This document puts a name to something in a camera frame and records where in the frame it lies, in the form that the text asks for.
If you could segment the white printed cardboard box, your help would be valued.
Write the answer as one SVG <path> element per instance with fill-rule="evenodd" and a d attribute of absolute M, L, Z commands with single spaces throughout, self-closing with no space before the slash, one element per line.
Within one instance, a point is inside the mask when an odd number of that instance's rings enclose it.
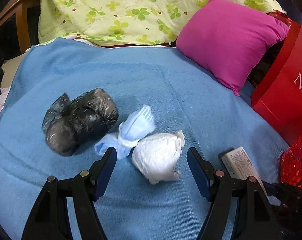
<path fill-rule="evenodd" d="M 248 177 L 254 177 L 267 195 L 267 191 L 253 162 L 242 146 L 220 153 L 219 159 L 232 178 L 246 180 Z"/>

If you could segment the white plastic bag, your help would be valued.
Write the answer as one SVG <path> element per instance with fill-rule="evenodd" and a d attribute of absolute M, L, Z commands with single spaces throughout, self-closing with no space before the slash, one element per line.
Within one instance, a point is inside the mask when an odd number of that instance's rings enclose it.
<path fill-rule="evenodd" d="M 180 179 L 176 169 L 185 136 L 181 130 L 177 133 L 158 133 L 140 140 L 134 148 L 131 161 L 150 184 Z"/>

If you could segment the black crumpled plastic bag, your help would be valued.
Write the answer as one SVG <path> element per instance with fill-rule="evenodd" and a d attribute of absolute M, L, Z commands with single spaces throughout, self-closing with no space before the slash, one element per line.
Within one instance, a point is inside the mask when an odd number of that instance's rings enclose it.
<path fill-rule="evenodd" d="M 42 131 L 48 147 L 62 156 L 71 156 L 87 142 L 104 137 L 118 120 L 116 104 L 101 88 L 74 100 L 62 94 L 45 113 Z"/>

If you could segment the light blue tied plastic bag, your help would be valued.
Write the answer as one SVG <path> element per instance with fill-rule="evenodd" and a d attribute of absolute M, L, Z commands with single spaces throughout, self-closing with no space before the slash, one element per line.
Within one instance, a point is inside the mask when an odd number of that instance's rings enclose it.
<path fill-rule="evenodd" d="M 127 157 L 138 142 L 155 130 L 155 120 L 151 107 L 143 105 L 120 123 L 118 131 L 106 134 L 94 145 L 95 153 L 103 156 L 109 147 L 117 152 L 117 159 Z"/>

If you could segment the blue bed blanket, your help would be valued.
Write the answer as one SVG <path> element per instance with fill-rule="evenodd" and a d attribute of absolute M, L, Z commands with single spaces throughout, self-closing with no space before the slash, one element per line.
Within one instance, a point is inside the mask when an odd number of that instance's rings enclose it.
<path fill-rule="evenodd" d="M 154 133 L 182 132 L 181 178 L 152 185 L 124 157 L 95 204 L 108 239 L 195 239 L 209 209 L 186 160 L 195 147 L 215 168 L 218 155 L 242 147 L 260 178 L 273 183 L 288 148 L 284 139 L 250 107 L 251 88 L 241 96 L 169 47 L 97 48 L 56 39 L 23 57 L 0 114 L 0 224 L 20 239 L 45 180 L 72 178 L 98 159 L 94 142 L 63 157 L 45 142 L 42 123 L 62 95 L 70 99 L 104 89 L 118 109 L 110 130 L 116 145 L 141 137 L 142 107 L 150 107 Z"/>

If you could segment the red paper shopping bag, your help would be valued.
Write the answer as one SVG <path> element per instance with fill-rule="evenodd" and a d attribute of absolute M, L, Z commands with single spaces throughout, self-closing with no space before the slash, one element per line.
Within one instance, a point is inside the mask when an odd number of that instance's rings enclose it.
<path fill-rule="evenodd" d="M 302 24 L 292 22 L 271 68 L 251 95 L 252 108 L 292 145 L 302 134 Z"/>

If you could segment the magenta pillow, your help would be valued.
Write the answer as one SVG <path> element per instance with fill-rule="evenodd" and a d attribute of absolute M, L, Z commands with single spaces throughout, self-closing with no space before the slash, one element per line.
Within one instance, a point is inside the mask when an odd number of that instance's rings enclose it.
<path fill-rule="evenodd" d="M 268 48 L 289 26 L 271 15 L 228 0 L 208 0 L 182 28 L 176 47 L 239 96 Z"/>

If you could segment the green clover pattern quilt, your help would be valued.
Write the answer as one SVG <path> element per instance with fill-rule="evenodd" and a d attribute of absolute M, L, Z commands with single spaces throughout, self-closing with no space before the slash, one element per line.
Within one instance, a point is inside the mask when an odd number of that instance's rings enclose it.
<path fill-rule="evenodd" d="M 277 0 L 228 0 L 262 12 Z M 78 37 L 99 46 L 171 43 L 208 0 L 41 0 L 38 38 Z"/>

